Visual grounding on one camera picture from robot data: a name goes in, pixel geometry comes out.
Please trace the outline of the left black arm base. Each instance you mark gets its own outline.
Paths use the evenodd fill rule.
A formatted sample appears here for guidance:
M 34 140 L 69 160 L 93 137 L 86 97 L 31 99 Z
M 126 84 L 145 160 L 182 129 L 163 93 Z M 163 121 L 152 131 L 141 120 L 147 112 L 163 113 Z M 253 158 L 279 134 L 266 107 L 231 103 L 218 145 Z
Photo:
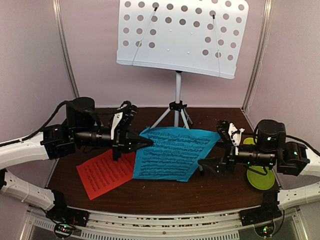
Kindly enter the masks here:
M 46 216 L 54 221 L 67 223 L 73 226 L 86 227 L 89 212 L 67 206 L 65 196 L 58 190 L 52 190 L 53 207 L 46 211 Z

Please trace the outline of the blue sheet music page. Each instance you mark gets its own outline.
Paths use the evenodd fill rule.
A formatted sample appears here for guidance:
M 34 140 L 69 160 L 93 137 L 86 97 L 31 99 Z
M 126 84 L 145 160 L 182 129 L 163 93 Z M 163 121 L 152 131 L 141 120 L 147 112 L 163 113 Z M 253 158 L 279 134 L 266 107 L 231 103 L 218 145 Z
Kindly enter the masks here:
M 214 131 L 182 127 L 146 128 L 141 137 L 153 145 L 136 151 L 133 179 L 188 182 L 221 139 Z

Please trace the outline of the white folding music stand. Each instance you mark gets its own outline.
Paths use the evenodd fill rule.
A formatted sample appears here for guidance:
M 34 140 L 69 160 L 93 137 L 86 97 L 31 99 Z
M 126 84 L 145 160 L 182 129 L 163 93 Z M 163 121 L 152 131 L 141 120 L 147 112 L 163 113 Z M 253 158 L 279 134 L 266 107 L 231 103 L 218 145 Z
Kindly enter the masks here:
M 192 124 L 181 101 L 182 73 L 233 79 L 246 28 L 245 0 L 122 0 L 120 65 L 173 70 L 174 126 Z

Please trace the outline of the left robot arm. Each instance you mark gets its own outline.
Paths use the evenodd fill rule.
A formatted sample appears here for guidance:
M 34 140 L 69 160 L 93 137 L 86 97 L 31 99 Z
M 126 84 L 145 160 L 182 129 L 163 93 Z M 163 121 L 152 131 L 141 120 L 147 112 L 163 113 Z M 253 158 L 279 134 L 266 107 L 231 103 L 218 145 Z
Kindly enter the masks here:
M 66 118 L 61 124 L 50 125 L 61 107 Z M 9 168 L 35 161 L 56 160 L 74 154 L 82 147 L 110 148 L 112 159 L 150 147 L 153 141 L 132 132 L 129 127 L 137 107 L 124 101 L 110 111 L 111 123 L 104 125 L 90 97 L 78 97 L 61 102 L 38 130 L 30 135 L 0 144 L 0 192 L 53 213 L 61 222 L 72 218 L 64 194 L 41 188 L 12 174 Z

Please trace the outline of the aluminium corner post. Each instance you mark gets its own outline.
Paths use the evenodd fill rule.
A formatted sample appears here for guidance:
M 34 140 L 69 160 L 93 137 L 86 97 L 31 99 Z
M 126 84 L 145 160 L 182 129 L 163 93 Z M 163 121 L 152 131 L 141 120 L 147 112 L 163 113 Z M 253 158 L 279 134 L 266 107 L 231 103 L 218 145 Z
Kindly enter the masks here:
M 65 34 L 64 24 L 63 24 L 63 16 L 62 16 L 62 11 L 61 11 L 61 1 L 60 0 L 52 0 L 52 6 L 53 6 L 54 18 L 56 21 L 57 30 L 58 30 L 58 34 L 59 34 L 60 45 L 61 45 L 61 50 L 62 50 L 62 55 L 63 55 L 63 60 L 64 60 L 64 65 L 65 65 L 68 81 L 69 81 L 73 96 L 75 98 L 79 98 L 80 93 L 78 90 L 74 71 L 72 68 L 71 58 L 70 58 L 70 54 L 69 54 L 69 50 L 68 50 L 67 39 L 66 39 L 66 34 Z
M 264 54 L 267 50 L 267 45 L 270 37 L 271 25 L 272 25 L 272 12 L 274 7 L 274 0 L 265 0 L 263 16 L 259 34 L 259 40 L 257 45 L 257 50 L 255 54 L 254 64 L 250 76 L 249 85 L 243 102 L 242 110 L 244 113 L 248 114 L 250 112 L 250 106 L 253 103 L 254 95 L 258 87 L 258 82 L 260 79 L 262 71 L 262 62 Z

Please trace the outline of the right aluminium corner post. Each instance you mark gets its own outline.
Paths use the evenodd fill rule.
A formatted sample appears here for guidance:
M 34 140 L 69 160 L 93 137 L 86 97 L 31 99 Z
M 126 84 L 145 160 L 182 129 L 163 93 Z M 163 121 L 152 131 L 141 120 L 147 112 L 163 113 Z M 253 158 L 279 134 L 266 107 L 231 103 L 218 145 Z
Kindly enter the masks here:
M 255 54 L 254 64 L 250 76 L 249 85 L 243 102 L 242 110 L 244 113 L 248 114 L 250 112 L 250 106 L 253 103 L 254 95 L 258 87 L 258 82 L 260 79 L 262 71 L 262 62 L 264 54 L 267 50 L 267 45 L 270 37 L 271 25 L 272 25 L 272 12 L 274 7 L 274 0 L 265 0 L 263 16 L 259 34 L 259 40 L 257 45 L 257 50 Z

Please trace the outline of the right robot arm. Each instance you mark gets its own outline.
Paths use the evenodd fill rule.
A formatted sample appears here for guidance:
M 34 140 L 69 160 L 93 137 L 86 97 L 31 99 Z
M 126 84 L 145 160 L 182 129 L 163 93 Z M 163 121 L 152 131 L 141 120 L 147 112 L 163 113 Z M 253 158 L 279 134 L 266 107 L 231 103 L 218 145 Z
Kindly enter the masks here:
M 219 120 L 216 130 L 222 139 L 218 146 L 225 150 L 223 157 L 199 159 L 198 164 L 217 175 L 233 173 L 240 165 L 246 168 L 249 183 L 266 191 L 275 183 L 273 170 L 295 177 L 320 175 L 320 152 L 306 141 L 288 135 L 282 122 L 260 120 L 250 134 L 252 144 L 241 142 L 245 130 L 232 122 Z

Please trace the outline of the yellow-green plastic plate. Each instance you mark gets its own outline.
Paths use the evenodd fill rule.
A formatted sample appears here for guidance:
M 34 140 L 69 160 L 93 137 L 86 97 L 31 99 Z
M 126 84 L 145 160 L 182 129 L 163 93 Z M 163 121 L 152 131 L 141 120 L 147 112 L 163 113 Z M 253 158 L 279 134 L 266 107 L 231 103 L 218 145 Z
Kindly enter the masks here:
M 251 166 L 247 172 L 249 183 L 256 189 L 266 191 L 271 189 L 276 178 L 272 170 L 264 171 L 262 166 Z

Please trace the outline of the red sheet music page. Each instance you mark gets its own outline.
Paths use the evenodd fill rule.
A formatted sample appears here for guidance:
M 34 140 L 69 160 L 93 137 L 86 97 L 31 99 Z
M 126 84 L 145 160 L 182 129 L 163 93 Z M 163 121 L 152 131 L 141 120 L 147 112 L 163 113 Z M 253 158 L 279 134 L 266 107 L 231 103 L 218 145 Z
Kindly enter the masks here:
M 136 153 L 123 154 L 117 161 L 108 150 L 76 167 L 90 200 L 127 183 L 133 178 Z

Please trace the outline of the yellow-green plastic bowl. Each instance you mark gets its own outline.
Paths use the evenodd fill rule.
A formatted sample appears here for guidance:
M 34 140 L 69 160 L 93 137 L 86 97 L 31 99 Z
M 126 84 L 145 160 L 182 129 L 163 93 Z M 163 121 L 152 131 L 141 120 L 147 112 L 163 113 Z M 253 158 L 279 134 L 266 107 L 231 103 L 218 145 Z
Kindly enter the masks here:
M 247 137 L 243 140 L 244 145 L 255 145 L 255 139 L 253 137 Z

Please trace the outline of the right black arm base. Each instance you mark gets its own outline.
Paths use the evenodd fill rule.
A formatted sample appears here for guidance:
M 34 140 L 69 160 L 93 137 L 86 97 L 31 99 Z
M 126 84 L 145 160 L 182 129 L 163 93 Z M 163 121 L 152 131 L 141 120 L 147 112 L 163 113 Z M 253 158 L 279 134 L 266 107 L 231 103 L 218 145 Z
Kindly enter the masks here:
M 279 190 L 267 191 L 263 194 L 260 206 L 241 210 L 239 218 L 242 226 L 255 225 L 282 217 L 283 213 L 278 207 L 279 192 Z

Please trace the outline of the left aluminium corner post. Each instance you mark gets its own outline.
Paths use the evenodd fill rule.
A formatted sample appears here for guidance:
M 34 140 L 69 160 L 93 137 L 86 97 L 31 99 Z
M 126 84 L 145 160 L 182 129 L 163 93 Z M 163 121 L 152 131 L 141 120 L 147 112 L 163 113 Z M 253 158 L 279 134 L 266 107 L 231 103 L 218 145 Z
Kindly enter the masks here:
M 56 21 L 57 30 L 58 30 L 58 34 L 59 34 L 60 45 L 61 45 L 61 50 L 62 50 L 62 55 L 63 55 L 63 60 L 64 60 L 64 65 L 65 65 L 68 81 L 69 81 L 73 96 L 75 98 L 79 98 L 80 93 L 78 90 L 74 71 L 72 68 L 71 58 L 70 58 L 70 54 L 69 54 L 69 50 L 68 50 L 67 39 L 66 39 L 66 34 L 65 34 L 64 24 L 63 24 L 63 16 L 62 16 L 62 11 L 61 11 L 61 1 L 60 0 L 52 0 L 52 6 L 53 6 L 54 18 Z

